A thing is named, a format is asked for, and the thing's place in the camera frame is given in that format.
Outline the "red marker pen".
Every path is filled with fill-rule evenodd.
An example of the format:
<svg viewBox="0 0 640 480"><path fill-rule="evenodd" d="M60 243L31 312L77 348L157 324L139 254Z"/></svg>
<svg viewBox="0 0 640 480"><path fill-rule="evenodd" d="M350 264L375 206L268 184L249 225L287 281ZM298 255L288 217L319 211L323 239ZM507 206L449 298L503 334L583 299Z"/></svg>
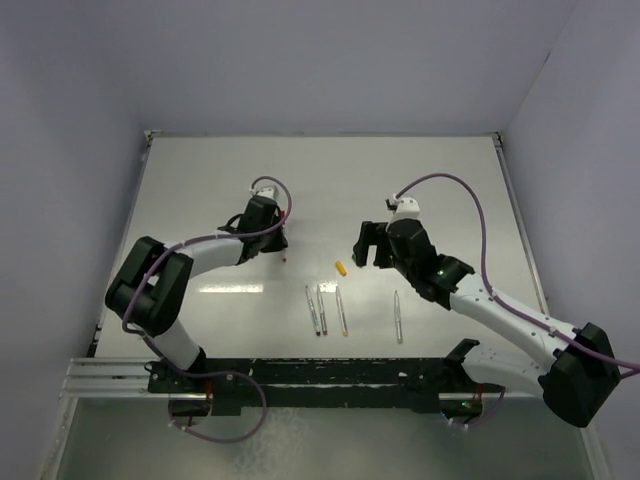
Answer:
<svg viewBox="0 0 640 480"><path fill-rule="evenodd" d="M280 214L281 220L284 220L286 217L286 210L283 210ZM288 248L288 240L286 238L286 224L282 224L282 250L281 250L281 261L283 263L287 262L287 248Z"/></svg>

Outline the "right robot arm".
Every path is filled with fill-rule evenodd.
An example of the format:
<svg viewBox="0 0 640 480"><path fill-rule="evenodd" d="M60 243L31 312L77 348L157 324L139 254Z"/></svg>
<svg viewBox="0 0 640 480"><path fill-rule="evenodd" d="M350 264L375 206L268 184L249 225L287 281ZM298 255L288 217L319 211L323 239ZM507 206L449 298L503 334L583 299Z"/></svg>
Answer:
<svg viewBox="0 0 640 480"><path fill-rule="evenodd" d="M371 248L376 250L372 260ZM584 428L622 379L602 328L592 323L578 328L507 305L470 265L437 253L417 219L363 222L353 260L359 267L371 262L397 270L422 299L480 323L519 348L517 355L503 355L474 343L445 366L446 383L456 391L478 383L528 393L561 420Z"/></svg>

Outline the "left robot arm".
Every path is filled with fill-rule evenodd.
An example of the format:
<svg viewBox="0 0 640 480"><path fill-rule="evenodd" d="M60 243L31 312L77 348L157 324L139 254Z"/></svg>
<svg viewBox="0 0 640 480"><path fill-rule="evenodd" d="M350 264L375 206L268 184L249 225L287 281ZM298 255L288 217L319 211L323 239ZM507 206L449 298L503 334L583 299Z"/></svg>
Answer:
<svg viewBox="0 0 640 480"><path fill-rule="evenodd" d="M283 213L273 186L260 189L211 239L174 250L149 236L139 238L105 295L107 309L151 342L173 364L171 381L184 392L202 387L206 354L189 336L179 313L189 281L223 267L242 265L260 253L288 247Z"/></svg>

